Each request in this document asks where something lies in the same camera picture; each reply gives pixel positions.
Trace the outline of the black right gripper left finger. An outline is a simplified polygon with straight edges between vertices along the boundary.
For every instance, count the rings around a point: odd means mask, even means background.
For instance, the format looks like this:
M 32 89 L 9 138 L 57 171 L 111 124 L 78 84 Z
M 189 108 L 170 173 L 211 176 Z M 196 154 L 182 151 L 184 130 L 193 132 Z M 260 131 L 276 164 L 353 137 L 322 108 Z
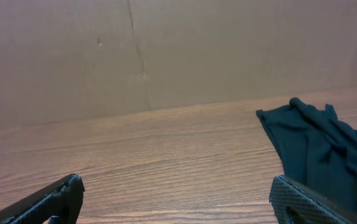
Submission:
M 67 175 L 0 210 L 0 224 L 75 224 L 84 192 L 81 177 Z

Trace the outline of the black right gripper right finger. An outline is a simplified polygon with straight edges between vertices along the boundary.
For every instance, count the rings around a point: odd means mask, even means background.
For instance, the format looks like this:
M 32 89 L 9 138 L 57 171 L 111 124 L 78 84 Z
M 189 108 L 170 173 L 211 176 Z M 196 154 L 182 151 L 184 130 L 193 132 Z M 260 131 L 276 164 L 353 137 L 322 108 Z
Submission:
M 357 213 L 284 175 L 274 177 L 269 203 L 279 224 L 357 224 Z

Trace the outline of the black polo shirt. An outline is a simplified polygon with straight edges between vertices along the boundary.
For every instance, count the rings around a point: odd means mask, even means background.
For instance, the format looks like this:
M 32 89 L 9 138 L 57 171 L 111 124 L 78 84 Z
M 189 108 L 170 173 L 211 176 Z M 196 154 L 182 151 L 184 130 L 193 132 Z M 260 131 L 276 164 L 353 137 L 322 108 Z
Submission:
M 357 212 L 357 130 L 340 121 L 332 105 L 319 110 L 291 98 L 256 116 L 287 177 Z

